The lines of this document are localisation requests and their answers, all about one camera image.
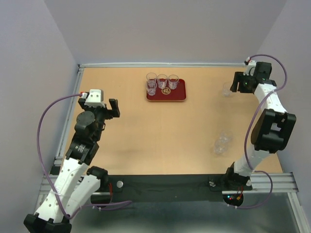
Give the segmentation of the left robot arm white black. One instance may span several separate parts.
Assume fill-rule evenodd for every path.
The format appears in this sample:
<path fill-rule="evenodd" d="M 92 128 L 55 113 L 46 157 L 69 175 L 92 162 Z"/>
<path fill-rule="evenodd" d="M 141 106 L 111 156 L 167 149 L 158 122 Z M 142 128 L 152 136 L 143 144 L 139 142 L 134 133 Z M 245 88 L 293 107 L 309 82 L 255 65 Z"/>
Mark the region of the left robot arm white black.
<path fill-rule="evenodd" d="M 75 133 L 55 182 L 49 181 L 51 190 L 35 211 L 24 219 L 31 233 L 69 233 L 70 220 L 80 211 L 95 191 L 108 187 L 107 170 L 90 167 L 99 149 L 98 141 L 105 121 L 120 117 L 118 101 L 109 99 L 111 109 L 99 97 L 80 97 L 83 109 L 74 126 Z"/>

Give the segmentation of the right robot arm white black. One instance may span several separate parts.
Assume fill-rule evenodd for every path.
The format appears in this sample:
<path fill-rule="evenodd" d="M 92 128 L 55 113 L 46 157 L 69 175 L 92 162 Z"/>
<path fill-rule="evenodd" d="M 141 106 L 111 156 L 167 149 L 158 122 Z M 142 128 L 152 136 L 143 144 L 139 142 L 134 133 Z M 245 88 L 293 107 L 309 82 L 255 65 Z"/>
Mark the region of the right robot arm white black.
<path fill-rule="evenodd" d="M 246 71 L 235 73 L 230 90 L 254 94 L 259 106 L 245 136 L 245 142 L 251 144 L 244 145 L 244 155 L 224 175 L 224 185 L 228 189 L 248 185 L 252 172 L 266 157 L 285 149 L 296 123 L 296 116 L 281 104 L 276 82 L 270 79 L 272 65 L 250 58 L 245 64 Z"/>

